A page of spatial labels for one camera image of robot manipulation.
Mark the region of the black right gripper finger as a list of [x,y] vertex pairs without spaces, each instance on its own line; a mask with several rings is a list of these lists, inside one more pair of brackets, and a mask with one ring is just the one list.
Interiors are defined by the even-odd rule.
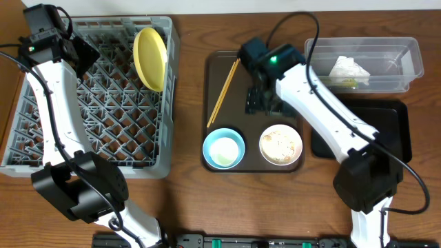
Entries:
[[270,116],[296,117],[296,111],[292,106],[282,101],[277,96],[269,100],[267,114]]
[[249,88],[245,102],[245,113],[255,114],[262,111],[265,111],[264,94],[257,87]]

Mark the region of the white bowl with rice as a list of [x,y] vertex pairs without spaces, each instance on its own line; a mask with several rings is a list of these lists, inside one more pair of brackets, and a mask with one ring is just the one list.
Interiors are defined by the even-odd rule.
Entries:
[[276,166],[288,166],[300,160],[302,138],[297,130],[284,124],[269,126],[258,142],[263,158]]

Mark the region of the white paper napkin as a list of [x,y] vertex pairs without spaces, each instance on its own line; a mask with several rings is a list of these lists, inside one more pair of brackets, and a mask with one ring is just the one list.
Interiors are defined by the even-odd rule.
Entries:
[[369,85],[370,73],[358,65],[353,57],[339,56],[329,76],[338,83],[356,82]]

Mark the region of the green snack wrapper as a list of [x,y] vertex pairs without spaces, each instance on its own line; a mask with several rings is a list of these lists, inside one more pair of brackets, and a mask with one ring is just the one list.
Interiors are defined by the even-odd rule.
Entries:
[[358,82],[353,78],[330,78],[330,77],[322,77],[321,81],[329,88],[336,89],[358,89]]

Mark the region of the yellow plastic plate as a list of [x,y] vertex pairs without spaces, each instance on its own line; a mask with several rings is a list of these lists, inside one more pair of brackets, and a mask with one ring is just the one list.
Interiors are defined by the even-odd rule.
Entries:
[[167,49],[154,28],[143,28],[134,40],[133,56],[136,72],[143,84],[155,91],[164,88]]

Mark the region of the pile of leftover rice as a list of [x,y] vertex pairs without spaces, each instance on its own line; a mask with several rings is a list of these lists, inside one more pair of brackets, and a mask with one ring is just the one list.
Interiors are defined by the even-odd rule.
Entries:
[[295,154],[295,143],[280,131],[266,134],[261,142],[265,155],[275,163],[288,163]]

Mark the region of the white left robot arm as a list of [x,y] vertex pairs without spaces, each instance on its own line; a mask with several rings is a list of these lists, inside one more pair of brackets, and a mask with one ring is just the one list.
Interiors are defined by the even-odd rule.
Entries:
[[129,199],[121,170],[96,154],[87,137],[77,83],[100,57],[62,22],[63,8],[39,4],[23,11],[31,34],[19,49],[25,79],[32,86],[43,130],[44,168],[32,185],[71,221],[114,231],[131,247],[169,247],[158,220]]

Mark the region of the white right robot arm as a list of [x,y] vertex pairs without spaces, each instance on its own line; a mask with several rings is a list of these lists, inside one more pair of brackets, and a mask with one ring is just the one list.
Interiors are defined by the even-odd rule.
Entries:
[[403,168],[378,143],[378,130],[343,105],[292,45],[270,50],[253,38],[241,45],[237,57],[257,88],[294,108],[340,163],[333,186],[351,209],[352,243],[386,247],[391,241],[387,210],[403,179]]

